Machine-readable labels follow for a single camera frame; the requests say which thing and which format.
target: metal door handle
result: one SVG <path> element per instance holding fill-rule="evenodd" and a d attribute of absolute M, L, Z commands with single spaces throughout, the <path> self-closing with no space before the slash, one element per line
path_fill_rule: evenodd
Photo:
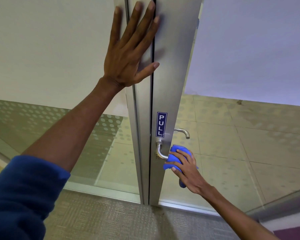
<path fill-rule="evenodd" d="M 190 139 L 190 134 L 189 134 L 189 132 L 188 132 L 187 130 L 182 129 L 182 128 L 174 129 L 174 130 L 175 130 L 175 131 L 178 131 L 178 132 L 184 133 L 186 139 Z M 156 141 L 156 144 L 157 144 L 157 151 L 156 151 L 156 153 L 157 153 L 158 157 L 160 157 L 161 159 L 167 160 L 167 159 L 168 159 L 168 156 L 165 156 L 165 155 L 163 155 L 163 154 L 161 153 L 161 146 L 162 146 L 162 144 L 163 144 L 162 139 L 158 138 L 157 141 Z"/>

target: door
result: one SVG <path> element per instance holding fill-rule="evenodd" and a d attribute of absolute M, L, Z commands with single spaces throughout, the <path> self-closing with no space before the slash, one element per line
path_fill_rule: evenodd
<path fill-rule="evenodd" d="M 189 74 L 207 80 L 192 65 L 200 62 L 193 53 L 208 51 L 196 46 L 203 38 L 200 29 L 205 28 L 201 19 L 209 20 L 207 8 L 220 15 L 226 9 L 219 10 L 222 5 L 212 5 L 212 0 L 156 2 L 164 20 L 154 44 L 154 60 L 161 66 L 153 75 L 150 204 L 216 214 L 199 195 L 181 188 L 171 170 L 163 170 L 163 158 L 173 144 L 190 149 L 206 181 L 244 212 L 255 214 L 254 209 L 262 211 L 264 205 L 288 195 L 299 197 L 300 106 L 247 101 L 240 93 L 231 98 L 191 93 L 201 87 L 191 89 Z M 160 49 L 164 56 L 156 55 Z M 163 125 L 160 130 L 158 121 Z M 174 131 L 179 128 L 187 130 L 190 138 Z"/>
<path fill-rule="evenodd" d="M 20 154 L 92 91 L 103 76 L 114 7 L 124 12 L 124 30 L 126 1 L 0 0 L 1 154 L 10 159 Z M 145 60 L 151 62 L 150 52 Z M 137 128 L 139 107 L 146 129 Z M 147 78 L 106 108 L 65 188 L 143 203 L 140 153 L 150 151 L 149 146 L 140 151 L 138 133 L 141 145 L 147 138 L 149 145 L 149 121 Z"/>

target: pull sign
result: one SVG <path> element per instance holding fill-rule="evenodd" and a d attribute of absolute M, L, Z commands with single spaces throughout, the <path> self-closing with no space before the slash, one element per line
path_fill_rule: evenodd
<path fill-rule="evenodd" d="M 156 137 L 164 137 L 164 131 L 166 129 L 167 113 L 157 113 L 157 132 Z"/>

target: blue sleeve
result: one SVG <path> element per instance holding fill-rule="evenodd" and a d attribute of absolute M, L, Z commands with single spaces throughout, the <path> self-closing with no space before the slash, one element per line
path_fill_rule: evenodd
<path fill-rule="evenodd" d="M 43 239 L 43 220 L 69 177 L 43 159 L 14 157 L 0 173 L 0 239 Z"/>

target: hand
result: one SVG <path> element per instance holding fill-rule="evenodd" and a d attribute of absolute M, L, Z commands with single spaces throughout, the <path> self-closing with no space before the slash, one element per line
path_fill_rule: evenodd
<path fill-rule="evenodd" d="M 154 62 L 142 71 L 137 72 L 140 59 L 151 45 L 159 27 L 158 16 L 152 21 L 155 8 L 155 3 L 151 1 L 143 19 L 137 26 L 143 6 L 141 2 L 136 2 L 121 39 L 122 10 L 119 7 L 115 8 L 110 43 L 104 61 L 104 78 L 113 81 L 120 88 L 129 87 L 141 82 L 144 78 L 150 76 L 159 66 L 158 62 Z"/>
<path fill-rule="evenodd" d="M 199 194 L 203 196 L 204 191 L 210 186 L 204 178 L 201 176 L 199 171 L 197 170 L 197 162 L 193 153 L 191 152 L 191 156 L 183 151 L 176 150 L 177 152 L 169 152 L 170 154 L 176 156 L 182 164 L 172 161 L 166 162 L 166 164 L 176 165 L 181 169 L 182 173 L 175 169 L 171 168 L 171 170 L 178 176 L 181 181 L 187 186 L 187 188 L 195 194 Z"/>

